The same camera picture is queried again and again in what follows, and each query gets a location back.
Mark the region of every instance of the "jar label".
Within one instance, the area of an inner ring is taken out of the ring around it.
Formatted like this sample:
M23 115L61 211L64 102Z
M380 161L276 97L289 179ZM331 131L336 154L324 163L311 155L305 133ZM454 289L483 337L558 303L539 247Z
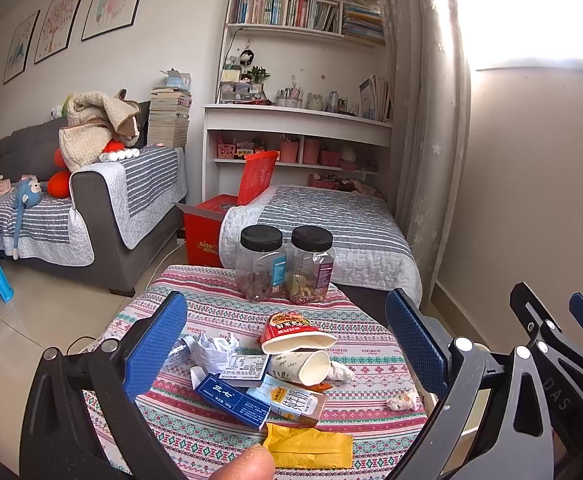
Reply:
M332 269L334 269L333 262L329 264L320 264L318 266L318 279L316 280L316 288L323 288L329 286Z
M280 256L273 261L273 271L271 273L271 291L278 292L279 287L285 281L286 256Z

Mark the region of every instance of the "window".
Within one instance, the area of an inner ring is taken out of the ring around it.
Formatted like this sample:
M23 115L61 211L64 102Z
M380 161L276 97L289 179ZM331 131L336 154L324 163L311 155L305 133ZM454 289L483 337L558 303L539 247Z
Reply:
M473 68L583 60L583 0L458 0Z

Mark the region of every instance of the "blue monkey plush toy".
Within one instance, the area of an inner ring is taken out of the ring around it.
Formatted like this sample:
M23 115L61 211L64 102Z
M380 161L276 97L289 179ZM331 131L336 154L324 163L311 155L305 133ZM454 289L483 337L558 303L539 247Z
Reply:
M20 237L20 227L22 225L22 215L24 214L24 208L35 206L38 202L40 202L41 196L42 188L37 178L33 177L20 181L18 192L16 193L14 200L14 209L18 211L15 220L14 250L12 251L14 260L18 259L18 238Z

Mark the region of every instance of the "sofa leg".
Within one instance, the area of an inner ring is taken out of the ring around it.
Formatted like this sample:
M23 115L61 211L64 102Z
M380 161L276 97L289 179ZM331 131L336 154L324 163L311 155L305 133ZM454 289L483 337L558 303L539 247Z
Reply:
M116 290L115 288L110 288L109 292L116 296L125 296L126 298L133 298L136 295L136 289L133 287L130 290Z

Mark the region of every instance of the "patterned tablecloth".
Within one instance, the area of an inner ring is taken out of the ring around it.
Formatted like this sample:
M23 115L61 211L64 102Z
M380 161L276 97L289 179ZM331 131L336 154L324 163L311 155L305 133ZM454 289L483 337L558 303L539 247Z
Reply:
M383 479L393 469L427 420L422 405L417 412L392 412L385 401L413 388L396 339L382 325L350 303L331 285L324 303L290 306L286 300L250 303L234 282L234 271L208 267L171 266L145 294L136 298L111 322L98 340L120 339L135 320L148 317L171 290L187 298L186 332L226 336L240 341L238 352L261 353L257 338L271 314L283 309L302 313L325 332L337 336L331 359L356 373L350 384L327 392L318 430L353 435L353 468L335 470L279 469L277 480L324 478ZM205 479L243 449L261 444L266 427L256 431L220 410L208 406L191 389L190 366L164 368L151 391L136 403L158 440L190 479ZM112 465L127 470L102 416L96 397L85 393L98 437ZM277 415L276 424L293 425Z

